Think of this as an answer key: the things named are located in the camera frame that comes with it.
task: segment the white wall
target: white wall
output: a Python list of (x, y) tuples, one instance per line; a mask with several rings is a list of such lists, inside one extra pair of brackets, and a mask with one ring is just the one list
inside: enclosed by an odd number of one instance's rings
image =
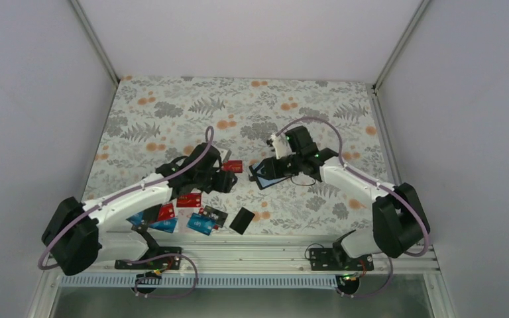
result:
[(376, 80), (420, 0), (80, 0), (119, 76)]
[(460, 317), (509, 317), (509, 1), (434, 1), (380, 101)]
[(0, 0), (0, 317), (24, 317), (40, 236), (80, 197), (114, 87), (66, 0)]

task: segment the black mounting plate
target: black mounting plate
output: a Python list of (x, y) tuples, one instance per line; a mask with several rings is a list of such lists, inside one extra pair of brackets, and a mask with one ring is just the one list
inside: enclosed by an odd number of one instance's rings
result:
[[(150, 248), (139, 258), (139, 260), (146, 260), (148, 258), (155, 257), (157, 255), (163, 255), (168, 253), (182, 253), (182, 248), (176, 247), (176, 246), (159, 246), (158, 248)], [(180, 269), (180, 259), (179, 260), (173, 260), (172, 265), (169, 270), (179, 270)], [(169, 259), (168, 258), (161, 258), (158, 260), (154, 260), (149, 263), (144, 264), (128, 264), (124, 262), (123, 260), (116, 260), (116, 263), (114, 263), (114, 268), (117, 270), (156, 270), (159, 268), (163, 268), (166, 265), (168, 265)]]
[(358, 258), (348, 258), (344, 267), (336, 260), (332, 248), (310, 248), (309, 259), (311, 262), (311, 270), (314, 272), (324, 272), (332, 270), (362, 270), (362, 263), (366, 266), (366, 271), (374, 269), (374, 261), (371, 254), (362, 255)]

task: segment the gray wall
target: gray wall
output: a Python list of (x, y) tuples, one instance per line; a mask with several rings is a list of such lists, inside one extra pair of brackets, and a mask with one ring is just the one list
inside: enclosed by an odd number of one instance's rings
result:
[(39, 238), (80, 197), (113, 84), (66, 0), (0, 1), (0, 317), (24, 317)]
[(380, 90), (460, 317), (509, 317), (509, 1), (433, 1)]

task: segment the floral pattern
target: floral pattern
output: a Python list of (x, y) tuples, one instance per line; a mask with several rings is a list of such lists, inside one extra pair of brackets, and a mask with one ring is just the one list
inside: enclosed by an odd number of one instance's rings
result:
[[(332, 185), (311, 185), (309, 178), (299, 176), (294, 181), (307, 186), (286, 181), (260, 191), (249, 182), (247, 167), (272, 155), (266, 145), (270, 134), (303, 116), (330, 121), (343, 135), (343, 158), (386, 179), (363, 83), (127, 76), (114, 98), (84, 199), (129, 186), (161, 164), (189, 154), (212, 125), (214, 145), (231, 150), (231, 159), (242, 160), (245, 170), (237, 174), (231, 193), (202, 196), (204, 205), (229, 214), (228, 223), (245, 207), (255, 214), (246, 234), (340, 235), (371, 226), (368, 207)], [(304, 125), (320, 148), (338, 149), (328, 127)], [(184, 231), (184, 219), (179, 219), (176, 232)], [(213, 235), (220, 233), (234, 232), (224, 227)]]

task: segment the ribbed metal strip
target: ribbed metal strip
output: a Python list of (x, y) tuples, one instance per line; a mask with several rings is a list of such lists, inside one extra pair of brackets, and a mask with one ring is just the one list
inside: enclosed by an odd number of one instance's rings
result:
[[(190, 274), (164, 274), (161, 280), (144, 283), (157, 288), (189, 288), (194, 281)], [(64, 276), (62, 287), (133, 287), (135, 274), (83, 273)], [(336, 286), (334, 275), (228, 275), (200, 274), (197, 288), (310, 288), (330, 290)]]

